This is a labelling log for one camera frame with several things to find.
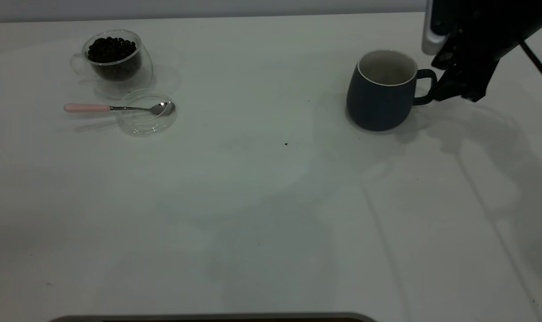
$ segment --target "spoon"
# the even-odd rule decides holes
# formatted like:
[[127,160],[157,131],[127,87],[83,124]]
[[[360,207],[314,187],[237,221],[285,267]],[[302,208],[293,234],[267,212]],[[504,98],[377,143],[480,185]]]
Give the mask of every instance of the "spoon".
[[64,110],[68,113],[84,113],[84,112],[111,112],[113,110],[146,110],[154,115],[160,115],[166,109],[165,115],[169,115],[175,111],[175,104],[171,101],[161,102],[151,108],[129,107],[129,106],[108,106],[98,104],[64,104]]

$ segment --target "dark blue mug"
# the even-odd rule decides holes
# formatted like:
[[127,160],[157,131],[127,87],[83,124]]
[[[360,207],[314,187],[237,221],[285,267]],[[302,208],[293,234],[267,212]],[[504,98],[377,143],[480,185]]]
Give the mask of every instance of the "dark blue mug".
[[[416,80],[432,79],[426,96],[414,97]],[[420,69],[412,57],[399,51],[371,51],[358,61],[346,94],[350,118],[370,131],[385,131],[406,120],[414,105],[432,101],[437,76]]]

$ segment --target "pink spoon handle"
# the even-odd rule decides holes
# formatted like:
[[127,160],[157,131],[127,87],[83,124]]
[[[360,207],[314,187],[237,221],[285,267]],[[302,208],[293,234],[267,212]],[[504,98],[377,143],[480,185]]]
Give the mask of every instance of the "pink spoon handle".
[[64,110],[68,113],[83,113],[83,112],[110,112],[110,106],[98,104],[64,104]]

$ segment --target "glass cup handle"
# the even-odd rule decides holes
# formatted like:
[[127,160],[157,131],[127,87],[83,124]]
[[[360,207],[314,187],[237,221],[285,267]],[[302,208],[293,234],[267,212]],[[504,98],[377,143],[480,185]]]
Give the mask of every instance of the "glass cup handle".
[[83,63],[83,60],[84,58],[82,57],[81,54],[74,54],[72,55],[72,57],[70,57],[70,67],[72,68],[72,70],[77,73],[80,77],[82,77],[83,79],[87,79],[88,78],[88,75],[86,75],[86,71],[84,69],[84,64]]

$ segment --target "wall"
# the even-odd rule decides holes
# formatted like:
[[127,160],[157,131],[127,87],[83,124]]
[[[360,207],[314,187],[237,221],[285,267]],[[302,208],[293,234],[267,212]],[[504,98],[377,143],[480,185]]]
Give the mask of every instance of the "wall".
[[0,22],[423,11],[425,0],[0,0]]

